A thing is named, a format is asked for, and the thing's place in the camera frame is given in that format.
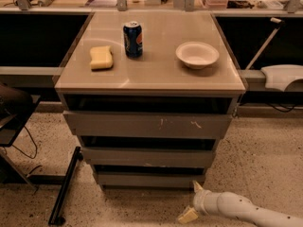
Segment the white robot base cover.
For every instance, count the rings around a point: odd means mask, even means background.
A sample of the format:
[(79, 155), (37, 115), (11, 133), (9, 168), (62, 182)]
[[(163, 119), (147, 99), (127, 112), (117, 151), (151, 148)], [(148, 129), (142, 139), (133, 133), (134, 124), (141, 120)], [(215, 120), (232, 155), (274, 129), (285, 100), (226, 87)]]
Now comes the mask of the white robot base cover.
[(297, 80), (303, 79), (303, 66), (294, 64), (279, 64), (261, 68), (265, 75), (265, 87), (284, 92)]

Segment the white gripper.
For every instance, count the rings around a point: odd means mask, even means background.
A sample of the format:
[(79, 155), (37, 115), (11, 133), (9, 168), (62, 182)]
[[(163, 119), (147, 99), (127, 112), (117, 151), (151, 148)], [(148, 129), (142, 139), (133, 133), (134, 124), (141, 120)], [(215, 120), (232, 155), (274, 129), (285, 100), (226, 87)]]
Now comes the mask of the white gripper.
[[(218, 205), (217, 199), (218, 194), (211, 192), (209, 190), (204, 190), (202, 186), (197, 182), (193, 181), (193, 188), (195, 196), (193, 198), (194, 208), (204, 215), (217, 215)], [(182, 214), (177, 218), (178, 222), (181, 224), (189, 223), (197, 219), (198, 213), (193, 207), (188, 206)]]

